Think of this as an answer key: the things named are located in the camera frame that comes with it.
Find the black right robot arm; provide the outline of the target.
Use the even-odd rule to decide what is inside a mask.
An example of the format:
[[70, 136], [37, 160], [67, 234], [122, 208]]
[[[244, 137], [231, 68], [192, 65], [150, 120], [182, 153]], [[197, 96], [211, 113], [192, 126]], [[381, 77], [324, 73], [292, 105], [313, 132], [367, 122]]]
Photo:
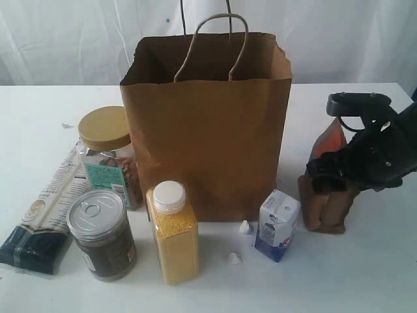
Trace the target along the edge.
[[307, 173], [317, 194], [342, 192], [349, 184], [359, 190], [397, 188], [403, 177], [416, 171], [416, 104], [401, 113], [380, 93], [334, 93], [326, 112], [344, 124], [359, 117], [363, 129], [353, 130], [352, 140], [336, 152], [325, 152], [307, 163]]

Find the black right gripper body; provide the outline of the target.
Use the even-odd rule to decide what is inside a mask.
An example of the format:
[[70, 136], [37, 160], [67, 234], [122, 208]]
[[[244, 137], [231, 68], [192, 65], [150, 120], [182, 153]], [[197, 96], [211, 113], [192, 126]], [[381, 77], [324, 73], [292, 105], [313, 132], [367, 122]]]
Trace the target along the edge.
[[396, 188], [410, 173], [410, 107], [383, 126], [357, 130], [346, 152], [345, 178], [359, 190]]

